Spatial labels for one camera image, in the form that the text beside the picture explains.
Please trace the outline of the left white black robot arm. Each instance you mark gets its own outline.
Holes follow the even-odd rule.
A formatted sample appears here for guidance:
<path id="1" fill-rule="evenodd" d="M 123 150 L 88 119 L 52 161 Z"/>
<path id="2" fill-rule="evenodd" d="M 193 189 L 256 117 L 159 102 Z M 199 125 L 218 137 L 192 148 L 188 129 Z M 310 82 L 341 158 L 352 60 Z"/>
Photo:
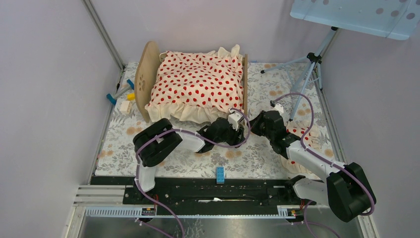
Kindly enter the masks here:
<path id="1" fill-rule="evenodd" d="M 236 113 L 228 118 L 217 118 L 198 131 L 174 128 L 168 119 L 161 119 L 133 138 L 136 168 L 135 198 L 143 204 L 154 196 L 157 166 L 175 149 L 183 148 L 194 153 L 205 153 L 214 146 L 237 148 L 245 143 L 244 117 Z"/>

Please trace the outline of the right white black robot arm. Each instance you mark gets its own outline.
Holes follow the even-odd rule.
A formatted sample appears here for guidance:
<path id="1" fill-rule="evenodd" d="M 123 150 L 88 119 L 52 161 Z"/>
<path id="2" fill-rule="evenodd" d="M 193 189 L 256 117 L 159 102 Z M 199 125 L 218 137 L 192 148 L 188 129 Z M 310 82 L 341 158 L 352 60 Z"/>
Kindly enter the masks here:
<path id="1" fill-rule="evenodd" d="M 304 144 L 304 139 L 287 131 L 279 111 L 261 111 L 250 122 L 251 132 L 268 139 L 275 153 L 296 162 L 315 174 L 321 181 L 304 176 L 291 180 L 284 190 L 290 204 L 302 199 L 327 205 L 343 222 L 374 211 L 376 197 L 363 168 L 357 163 L 345 164 L 329 160 Z"/>

